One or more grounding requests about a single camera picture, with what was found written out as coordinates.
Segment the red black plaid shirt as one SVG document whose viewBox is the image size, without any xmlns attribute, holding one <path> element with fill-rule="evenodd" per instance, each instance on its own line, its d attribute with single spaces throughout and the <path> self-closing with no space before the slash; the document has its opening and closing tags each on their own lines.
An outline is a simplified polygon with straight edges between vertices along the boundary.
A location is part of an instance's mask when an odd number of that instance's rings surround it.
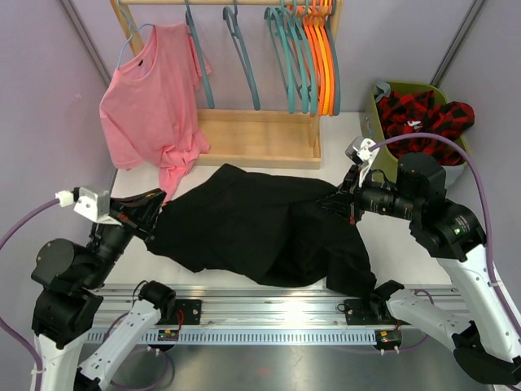
<svg viewBox="0 0 521 391">
<path fill-rule="evenodd" d="M 385 138 L 432 133 L 455 142 L 475 123 L 475 113 L 470 105 L 458 101 L 438 104 L 432 90 L 413 94 L 392 91 L 376 103 L 376 108 Z M 443 166 L 457 166 L 465 162 L 451 147 L 430 138 L 394 142 L 387 149 L 397 159 L 409 152 L 423 152 L 435 157 Z"/>
</svg>

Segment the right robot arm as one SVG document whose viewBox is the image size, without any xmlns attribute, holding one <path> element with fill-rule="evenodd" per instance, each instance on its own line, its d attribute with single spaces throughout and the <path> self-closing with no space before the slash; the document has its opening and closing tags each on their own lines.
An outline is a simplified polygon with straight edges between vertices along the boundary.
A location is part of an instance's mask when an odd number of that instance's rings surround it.
<svg viewBox="0 0 521 391">
<path fill-rule="evenodd" d="M 408 221 L 415 241 L 448 274 L 469 311 L 452 315 L 389 280 L 370 296 L 370 315 L 380 323 L 408 323 L 450 350 L 459 367 L 481 384 L 520 384 L 520 333 L 507 318 L 489 276 L 487 238 L 467 207 L 446 197 L 445 170 L 436 159 L 409 153 L 399 159 L 396 183 L 359 180 L 353 165 L 337 192 L 319 204 L 351 224 L 372 212 Z"/>
</svg>

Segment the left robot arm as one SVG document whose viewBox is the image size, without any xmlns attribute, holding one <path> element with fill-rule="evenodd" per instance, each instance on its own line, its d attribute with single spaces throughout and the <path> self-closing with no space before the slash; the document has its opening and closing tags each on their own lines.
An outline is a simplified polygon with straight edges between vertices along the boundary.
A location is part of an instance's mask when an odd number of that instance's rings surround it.
<svg viewBox="0 0 521 391">
<path fill-rule="evenodd" d="M 159 188 L 126 198 L 87 187 L 56 193 L 60 206 L 71 206 L 93 226 L 85 246 L 68 239 L 45 244 L 31 274 L 42 286 L 32 329 L 44 390 L 106 389 L 146 331 L 174 318 L 175 291 L 156 281 L 145 283 L 120 326 L 89 358 L 79 359 L 103 302 L 95 290 L 103 287 L 132 238 L 152 240 L 165 196 Z"/>
</svg>

